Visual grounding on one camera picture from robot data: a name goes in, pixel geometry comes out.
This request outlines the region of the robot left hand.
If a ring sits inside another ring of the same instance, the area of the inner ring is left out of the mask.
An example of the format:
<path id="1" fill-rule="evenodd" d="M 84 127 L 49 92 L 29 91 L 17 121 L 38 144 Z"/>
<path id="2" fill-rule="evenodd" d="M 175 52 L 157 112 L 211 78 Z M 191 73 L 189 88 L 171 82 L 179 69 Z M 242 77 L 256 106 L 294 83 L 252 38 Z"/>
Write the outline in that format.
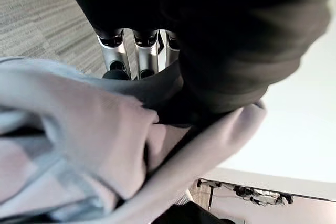
<path id="1" fill-rule="evenodd" d="M 96 33 L 175 33 L 190 103 L 225 113 L 294 73 L 326 31 L 328 0 L 76 0 Z"/>

